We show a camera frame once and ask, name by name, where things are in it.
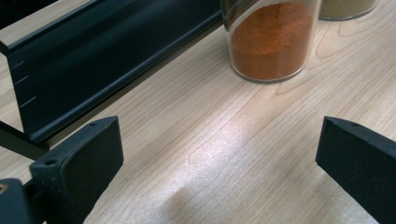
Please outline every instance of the light wood tabletop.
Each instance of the light wood tabletop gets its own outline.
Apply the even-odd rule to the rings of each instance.
[[[216,29],[92,118],[119,117],[125,161],[86,223],[376,223],[315,157],[325,116],[396,140],[395,21],[393,0],[319,21],[306,68],[277,84],[239,77]],[[21,130],[5,57],[0,95],[0,120]],[[0,148],[0,178],[26,182],[30,163]]]

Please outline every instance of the glass jar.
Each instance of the glass jar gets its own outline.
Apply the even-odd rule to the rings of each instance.
[[[250,81],[296,76],[314,36],[321,0],[221,0],[230,61]]]
[[[323,0],[319,17],[325,21],[355,19],[371,12],[375,0]]]

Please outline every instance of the brown powder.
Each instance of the brown powder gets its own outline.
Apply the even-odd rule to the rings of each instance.
[[[300,71],[309,45],[312,13],[302,3],[254,11],[231,36],[234,68],[255,80],[278,80]]]

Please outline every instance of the wood grain surface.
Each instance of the wood grain surface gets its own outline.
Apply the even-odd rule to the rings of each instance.
[[[319,21],[305,70],[271,85],[233,71],[220,27],[92,118],[119,116],[125,162],[85,223],[376,223],[315,157],[324,116],[396,140],[395,20],[379,0]],[[4,57],[0,94],[21,129]],[[1,148],[0,178],[31,162]]]

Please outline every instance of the black metal frame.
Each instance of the black metal frame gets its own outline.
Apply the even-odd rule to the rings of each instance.
[[[14,129],[2,121],[0,121],[0,136],[1,147],[5,147],[34,161],[50,149],[44,144],[32,142],[25,133]]]
[[[220,20],[218,0],[92,0],[0,45],[24,132],[48,140]]]

